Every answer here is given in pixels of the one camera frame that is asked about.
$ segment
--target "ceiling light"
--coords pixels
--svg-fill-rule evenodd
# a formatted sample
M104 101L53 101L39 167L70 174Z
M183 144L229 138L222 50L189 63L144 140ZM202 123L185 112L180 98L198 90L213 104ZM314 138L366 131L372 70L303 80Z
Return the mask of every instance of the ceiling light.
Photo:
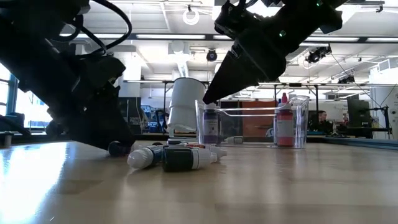
M308 37L305 41L322 41L322 42L357 42L358 37Z
M68 37L71 34L60 34L62 37ZM97 38L100 39L118 39L122 36L122 34L94 34ZM86 34L78 34L76 38L79 39L87 39L88 36Z
M205 35L185 34L137 34L137 39L179 39L179 40L203 40Z
M384 6L397 7L398 2L396 0L384 0Z
M189 19L188 18L188 13L189 12L193 12L195 15L193 18ZM184 23L186 23L187 25L196 25L199 22L200 16L199 16L199 12L198 9L190 9L190 10L185 10L185 12L182 14L182 21L184 21Z
M166 98L166 99L171 99L171 97L162 97L162 96L150 96L150 97L148 97L149 99L164 99L164 98Z
M236 96L234 96L234 97L236 97L236 98L249 98L249 99L250 99L250 96L241 96L241 95L236 95Z
M232 40L226 35L213 35L213 39L215 40Z
M160 80L126 80L128 83L163 83Z
M128 0L110 0L109 1L110 3L113 3L113 4L153 4L153 5L159 5L160 3L166 3L166 4L178 4L178 5L180 5L180 4L186 4L187 2L186 1L180 1L180 0L177 0L177 1L174 1L174 0L171 0L171 1L152 1L152 0L150 0L150 1L146 1L146 0L135 0L135 1L128 1ZM201 6L202 5L202 3L200 2L200 1L189 1L189 4L191 4L192 6Z
M304 42L300 44L301 47L327 47L329 46L328 44L318 44L318 43L310 43L310 42Z
M398 42L397 37L370 37L366 40L367 42Z

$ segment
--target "black cable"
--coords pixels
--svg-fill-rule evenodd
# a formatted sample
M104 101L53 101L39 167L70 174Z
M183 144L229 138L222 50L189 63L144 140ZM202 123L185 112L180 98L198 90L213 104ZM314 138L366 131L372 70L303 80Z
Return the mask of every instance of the black cable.
M246 3L245 8L253 6L258 0L250 0L248 3Z
M238 9L243 10L246 7L246 0L239 0Z
M94 0L94 2L97 2L98 4L107 7L108 9L114 11L116 14L118 14L120 17L122 17L122 19L126 22L127 24L127 32L125 34L123 34L118 40L115 40L114 42L108 44L106 46L106 49L111 49L112 47L120 44L121 42L125 41L131 34L132 32L132 25L131 25L131 21L128 18L128 16L122 11L120 10L120 8L118 8L117 6L115 6L114 4L110 3L107 0Z
M383 105L383 103L385 102L385 100L391 95L392 91L394 91L394 88L395 88L396 86L397 86L397 84L395 84L395 85L392 87L390 93L385 97L385 99L383 100L383 102L381 102L380 105Z
M83 15L77 15L74 21L75 25L77 26L75 26L75 31L73 32L73 34L67 37L58 36L56 38L53 38L52 40L57 42L69 42L75 39L79 35L81 28L83 27L83 20Z
M106 46L105 46L105 44L104 44L101 40L99 40L98 37L96 37L96 36L95 36L90 30L88 30L86 27L81 27L81 31L82 31L83 33L85 33L85 34L86 34L91 40L93 40L96 44L98 44L100 48L99 48L98 50L95 50L95 51L93 51L93 52L91 52L91 53L88 53L88 54L77 55L78 58L86 58L86 57L93 56L93 55L102 56L102 55L105 55L105 54L106 54Z
M332 53L331 53L330 55L335 59L336 63L337 63L337 64L340 66L340 68L345 72L345 74L348 75L348 76L350 76L350 74L347 73L347 71L343 68L343 66L340 65L339 61L337 61L337 59L335 58L335 56L334 56ZM359 88L360 90L362 90L365 94L367 94L367 96L368 96L371 100L373 100L373 102L375 102L375 104L377 104L377 105L381 108L380 104L378 104L377 101L374 100L374 99L371 97L371 95L369 95L368 93L366 93L366 91L363 90L356 82L354 82L354 83L355 83L356 86L358 86L358 88Z

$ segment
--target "white cup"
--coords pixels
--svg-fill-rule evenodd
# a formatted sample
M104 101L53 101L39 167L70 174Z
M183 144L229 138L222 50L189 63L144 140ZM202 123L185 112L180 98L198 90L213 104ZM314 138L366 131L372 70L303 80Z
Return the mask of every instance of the white cup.
M178 78L174 82L167 126L177 131L196 131L195 100L202 100L205 85L194 78Z

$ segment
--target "ceiling duct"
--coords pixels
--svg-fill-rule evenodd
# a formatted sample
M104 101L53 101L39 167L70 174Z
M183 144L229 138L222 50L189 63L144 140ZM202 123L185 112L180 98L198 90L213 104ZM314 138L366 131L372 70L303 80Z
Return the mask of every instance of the ceiling duct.
M398 67L398 57L390 58L383 62L379 63L379 72L382 72L387 69L397 68Z
M169 57L177 63L180 77L189 77L187 61L190 60L188 43L175 40L169 43Z

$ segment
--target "purple paint bottle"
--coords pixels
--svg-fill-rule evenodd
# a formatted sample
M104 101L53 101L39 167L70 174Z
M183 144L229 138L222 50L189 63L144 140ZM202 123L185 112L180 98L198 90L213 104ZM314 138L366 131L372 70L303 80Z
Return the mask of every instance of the purple paint bottle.
M217 144L218 140L218 115L214 103L205 105L203 113L203 143Z

